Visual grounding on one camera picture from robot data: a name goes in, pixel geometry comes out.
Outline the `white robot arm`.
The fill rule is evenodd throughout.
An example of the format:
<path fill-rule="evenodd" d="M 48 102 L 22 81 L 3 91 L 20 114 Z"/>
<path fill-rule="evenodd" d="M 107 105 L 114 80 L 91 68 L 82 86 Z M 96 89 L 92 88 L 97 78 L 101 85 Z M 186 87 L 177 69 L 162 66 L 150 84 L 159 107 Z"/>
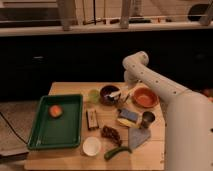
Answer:
<path fill-rule="evenodd" d="M 213 103 L 201 93 L 149 69 L 139 51 L 123 59 L 124 80 L 142 81 L 166 104 L 164 171 L 213 171 Z"/>

